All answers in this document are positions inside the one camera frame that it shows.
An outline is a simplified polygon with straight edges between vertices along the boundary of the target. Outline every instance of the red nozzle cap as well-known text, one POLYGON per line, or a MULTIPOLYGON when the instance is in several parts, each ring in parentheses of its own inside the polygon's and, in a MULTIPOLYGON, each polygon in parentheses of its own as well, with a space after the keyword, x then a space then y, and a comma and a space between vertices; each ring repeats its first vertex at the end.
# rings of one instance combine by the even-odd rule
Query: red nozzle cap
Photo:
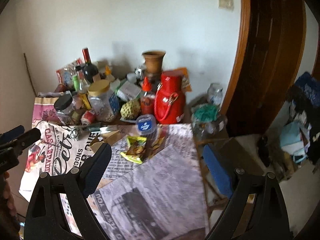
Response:
POLYGON ((142 84, 142 90, 143 91, 151 91, 152 86, 149 83, 148 77, 145 77, 142 84))

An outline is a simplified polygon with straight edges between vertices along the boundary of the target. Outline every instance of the red rope handle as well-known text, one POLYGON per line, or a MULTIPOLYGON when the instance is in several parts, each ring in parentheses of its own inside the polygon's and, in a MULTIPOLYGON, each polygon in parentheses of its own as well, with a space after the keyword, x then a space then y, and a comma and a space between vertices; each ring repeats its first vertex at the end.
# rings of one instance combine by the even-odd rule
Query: red rope handle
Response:
MULTIPOLYGON (((171 109, 171 106, 172 106, 172 104, 173 104, 174 101, 173 101, 172 103, 170 103, 170 102, 169 102, 170 99, 168 99, 168 108, 167 108, 167 111, 165 111, 164 116, 163 116, 162 118, 160 118, 160 117, 159 117, 159 114, 158 114, 158 109, 157 109, 158 92, 159 92, 159 90, 158 90, 157 93, 156 93, 155 105, 154 105, 154 108, 155 108, 155 109, 154 109, 154 110, 155 110, 156 119, 157 119, 159 122, 162 122, 164 119, 166 119, 166 118, 168 117, 169 112, 170 112, 170 109, 171 109)), ((175 93, 175 92, 172 93, 170 97, 172 97, 173 95, 176 96, 176 98, 178 98, 178 94, 177 94, 177 93, 175 93)))

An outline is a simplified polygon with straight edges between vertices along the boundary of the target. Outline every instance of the green snack packet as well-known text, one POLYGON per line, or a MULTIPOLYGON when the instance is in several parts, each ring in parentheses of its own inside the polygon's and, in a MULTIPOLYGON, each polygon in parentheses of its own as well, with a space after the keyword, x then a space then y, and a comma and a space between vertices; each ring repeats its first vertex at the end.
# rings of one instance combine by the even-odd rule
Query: green snack packet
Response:
POLYGON ((146 143, 146 137, 128 136, 127 145, 129 149, 126 152, 120 152, 120 155, 130 162, 141 164, 146 143))

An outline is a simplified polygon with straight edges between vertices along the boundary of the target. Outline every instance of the screw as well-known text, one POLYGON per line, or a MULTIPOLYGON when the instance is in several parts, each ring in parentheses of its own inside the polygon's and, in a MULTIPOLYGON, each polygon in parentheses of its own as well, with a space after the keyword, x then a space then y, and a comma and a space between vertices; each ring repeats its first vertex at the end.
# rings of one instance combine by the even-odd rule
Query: screw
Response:
POLYGON ((268 177, 270 179, 274 179, 275 178, 275 175, 272 173, 272 172, 268 172, 268 177))
POLYGON ((236 172, 238 173, 238 174, 244 174, 244 169, 242 169, 242 168, 236 168, 236 172))
POLYGON ((43 173, 40 174, 40 178, 44 179, 47 175, 48 175, 47 172, 43 172, 43 173))
POLYGON ((71 169, 71 173, 72 174, 76 174, 76 173, 78 173, 79 172, 79 168, 72 168, 71 169))

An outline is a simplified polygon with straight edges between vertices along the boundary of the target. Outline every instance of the green cloth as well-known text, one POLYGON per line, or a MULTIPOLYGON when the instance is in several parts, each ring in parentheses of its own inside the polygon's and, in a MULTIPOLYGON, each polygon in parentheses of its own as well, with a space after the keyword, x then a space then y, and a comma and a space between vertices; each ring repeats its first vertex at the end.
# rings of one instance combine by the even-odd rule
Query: green cloth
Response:
POLYGON ((194 117, 197 119, 197 122, 212 122, 217 120, 218 109, 215 105, 204 104, 200 106, 195 112, 194 117))

